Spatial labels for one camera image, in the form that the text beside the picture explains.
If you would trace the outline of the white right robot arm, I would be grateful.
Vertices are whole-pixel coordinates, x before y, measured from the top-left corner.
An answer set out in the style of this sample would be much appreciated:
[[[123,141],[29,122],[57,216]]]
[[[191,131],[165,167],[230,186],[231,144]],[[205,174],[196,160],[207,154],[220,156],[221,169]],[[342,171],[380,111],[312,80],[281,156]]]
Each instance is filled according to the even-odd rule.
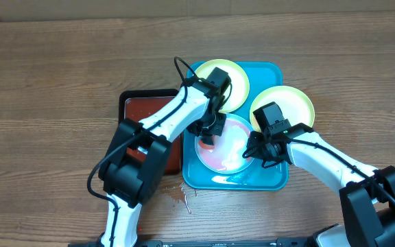
[[[243,157],[262,160],[264,168],[295,165],[339,196],[344,223],[314,233],[310,246],[395,246],[394,166],[356,161],[303,123],[251,132]]]

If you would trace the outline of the green and orange sponge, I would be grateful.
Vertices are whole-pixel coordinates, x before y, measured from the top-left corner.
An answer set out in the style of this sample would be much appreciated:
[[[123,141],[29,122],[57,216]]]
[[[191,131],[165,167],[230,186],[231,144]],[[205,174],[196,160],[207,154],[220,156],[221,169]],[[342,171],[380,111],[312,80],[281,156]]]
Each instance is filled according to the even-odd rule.
[[[213,135],[202,136],[199,138],[197,144],[198,144],[199,148],[202,148],[205,150],[212,150],[215,148],[214,136]]]

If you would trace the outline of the light blue plate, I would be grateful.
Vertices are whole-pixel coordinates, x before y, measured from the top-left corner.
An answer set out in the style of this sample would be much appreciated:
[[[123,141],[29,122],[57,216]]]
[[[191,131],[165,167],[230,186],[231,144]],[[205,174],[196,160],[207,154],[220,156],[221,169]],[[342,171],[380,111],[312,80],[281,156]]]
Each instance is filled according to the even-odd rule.
[[[195,138],[195,151],[199,160],[210,170],[220,174],[234,174],[246,169],[253,158],[242,157],[246,150],[251,124],[244,118],[228,113],[222,135],[214,135],[213,145]]]

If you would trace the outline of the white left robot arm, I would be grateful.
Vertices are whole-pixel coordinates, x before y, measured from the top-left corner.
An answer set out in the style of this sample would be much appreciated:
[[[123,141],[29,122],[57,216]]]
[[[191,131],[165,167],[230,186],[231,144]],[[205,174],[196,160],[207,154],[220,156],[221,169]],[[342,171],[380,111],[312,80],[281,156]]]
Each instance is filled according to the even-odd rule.
[[[196,75],[185,78],[178,94],[157,113],[140,121],[124,119],[115,130],[105,157],[88,175],[88,192],[108,202],[106,230],[96,246],[134,246],[143,204],[165,172],[171,144],[188,130],[207,145],[222,134],[231,79]]]

